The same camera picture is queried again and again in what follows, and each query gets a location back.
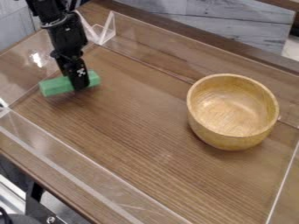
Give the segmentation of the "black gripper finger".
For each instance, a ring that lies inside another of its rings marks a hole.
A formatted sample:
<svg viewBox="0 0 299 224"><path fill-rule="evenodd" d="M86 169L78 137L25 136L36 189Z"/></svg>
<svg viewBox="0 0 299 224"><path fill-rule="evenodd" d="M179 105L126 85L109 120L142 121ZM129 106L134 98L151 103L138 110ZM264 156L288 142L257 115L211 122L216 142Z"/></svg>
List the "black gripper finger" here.
<svg viewBox="0 0 299 224"><path fill-rule="evenodd" d="M69 78L69 83L76 91L89 85L89 75L85 62L81 58L60 57L58 67L64 76Z"/></svg>

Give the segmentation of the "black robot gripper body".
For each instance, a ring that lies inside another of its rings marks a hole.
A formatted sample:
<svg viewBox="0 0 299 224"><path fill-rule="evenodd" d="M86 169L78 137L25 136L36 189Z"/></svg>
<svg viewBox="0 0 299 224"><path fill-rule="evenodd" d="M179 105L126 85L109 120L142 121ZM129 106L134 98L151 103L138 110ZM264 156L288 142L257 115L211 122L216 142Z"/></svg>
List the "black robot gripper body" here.
<svg viewBox="0 0 299 224"><path fill-rule="evenodd" d="M80 61L88 39L78 13L65 13L60 20L48 24L46 31L53 47L50 56L56 60Z"/></svg>

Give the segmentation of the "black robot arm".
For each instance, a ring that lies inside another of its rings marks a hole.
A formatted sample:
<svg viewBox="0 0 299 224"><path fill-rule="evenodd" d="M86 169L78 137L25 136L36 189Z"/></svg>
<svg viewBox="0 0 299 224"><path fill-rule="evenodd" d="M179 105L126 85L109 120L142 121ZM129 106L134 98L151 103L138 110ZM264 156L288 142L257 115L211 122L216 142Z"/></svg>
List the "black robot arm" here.
<svg viewBox="0 0 299 224"><path fill-rule="evenodd" d="M32 15L41 21L41 28L48 32L61 74L69 78L76 91L89 85L88 69L81 58L82 47L88 43L80 15L68 10L61 0L25 0Z"/></svg>

